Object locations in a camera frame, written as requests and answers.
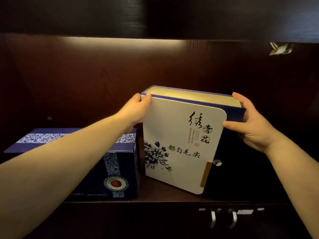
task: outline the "blue box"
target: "blue box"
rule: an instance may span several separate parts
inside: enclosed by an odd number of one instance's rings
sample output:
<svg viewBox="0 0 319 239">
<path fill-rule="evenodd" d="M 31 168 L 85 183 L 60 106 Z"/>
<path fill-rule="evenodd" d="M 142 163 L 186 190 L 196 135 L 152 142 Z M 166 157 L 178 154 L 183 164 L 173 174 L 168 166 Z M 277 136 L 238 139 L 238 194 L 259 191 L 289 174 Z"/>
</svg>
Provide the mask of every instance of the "blue box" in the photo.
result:
<svg viewBox="0 0 319 239">
<path fill-rule="evenodd" d="M 81 128 L 37 128 L 21 138 L 4 153 L 7 159 L 16 157 L 54 139 Z M 137 129 L 122 135 L 99 160 L 68 200 L 136 198 L 138 195 Z"/>
</svg>

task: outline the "gold tab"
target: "gold tab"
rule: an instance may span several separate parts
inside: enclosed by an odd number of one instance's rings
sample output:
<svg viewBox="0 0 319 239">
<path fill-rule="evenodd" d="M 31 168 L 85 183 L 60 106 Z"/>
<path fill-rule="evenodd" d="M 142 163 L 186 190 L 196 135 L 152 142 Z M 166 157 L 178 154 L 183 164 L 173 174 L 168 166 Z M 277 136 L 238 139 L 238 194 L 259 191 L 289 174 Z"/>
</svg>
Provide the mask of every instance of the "gold tab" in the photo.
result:
<svg viewBox="0 0 319 239">
<path fill-rule="evenodd" d="M 212 162 L 207 162 L 206 163 L 206 167 L 205 167 L 205 170 L 204 170 L 204 174 L 203 174 L 203 177 L 202 177 L 202 181 L 200 182 L 200 186 L 202 188 L 205 187 L 205 184 L 206 184 L 206 181 L 207 181 L 207 178 L 208 178 L 208 175 L 209 175 L 209 171 L 212 167 Z"/>
</svg>

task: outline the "box with floral pattern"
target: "box with floral pattern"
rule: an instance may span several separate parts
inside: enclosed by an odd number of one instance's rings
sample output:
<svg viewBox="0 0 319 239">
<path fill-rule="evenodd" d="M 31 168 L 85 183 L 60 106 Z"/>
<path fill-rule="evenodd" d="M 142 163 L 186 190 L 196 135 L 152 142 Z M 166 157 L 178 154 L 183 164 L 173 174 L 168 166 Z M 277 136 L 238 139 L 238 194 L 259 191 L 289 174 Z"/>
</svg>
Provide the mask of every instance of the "box with floral pattern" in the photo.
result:
<svg viewBox="0 0 319 239">
<path fill-rule="evenodd" d="M 8 159 L 81 128 L 37 128 L 7 148 Z M 138 195 L 137 129 L 122 135 L 67 200 L 136 198 Z"/>
</svg>

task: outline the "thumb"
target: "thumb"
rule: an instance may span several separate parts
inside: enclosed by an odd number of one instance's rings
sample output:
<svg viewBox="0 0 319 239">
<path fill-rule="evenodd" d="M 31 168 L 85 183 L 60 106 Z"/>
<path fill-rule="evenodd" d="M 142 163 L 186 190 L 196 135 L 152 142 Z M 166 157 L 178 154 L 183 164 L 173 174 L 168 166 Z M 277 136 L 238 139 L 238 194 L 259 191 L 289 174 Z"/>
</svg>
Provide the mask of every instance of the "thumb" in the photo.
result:
<svg viewBox="0 0 319 239">
<path fill-rule="evenodd" d="M 150 93 L 147 93 L 144 99 L 140 102 L 140 104 L 142 104 L 143 106 L 147 108 L 150 105 L 151 100 L 152 100 L 152 95 Z"/>
<path fill-rule="evenodd" d="M 229 130 L 240 132 L 240 133 L 247 133 L 247 124 L 245 122 L 231 122 L 231 121 L 224 121 L 224 127 L 228 128 Z"/>
</svg>

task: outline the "forearm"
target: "forearm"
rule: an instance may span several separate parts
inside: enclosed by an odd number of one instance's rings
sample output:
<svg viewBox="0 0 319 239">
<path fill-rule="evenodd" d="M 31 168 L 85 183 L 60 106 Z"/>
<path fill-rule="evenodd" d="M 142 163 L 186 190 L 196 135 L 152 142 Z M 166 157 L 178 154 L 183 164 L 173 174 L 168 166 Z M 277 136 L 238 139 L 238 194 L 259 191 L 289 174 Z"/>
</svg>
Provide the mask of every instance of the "forearm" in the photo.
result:
<svg viewBox="0 0 319 239">
<path fill-rule="evenodd" d="M 124 133 L 126 123 L 111 116 L 1 164 L 0 237 L 23 237 L 39 225 Z"/>
<path fill-rule="evenodd" d="M 283 134 L 266 155 L 309 233 L 319 238 L 319 163 Z"/>
</svg>

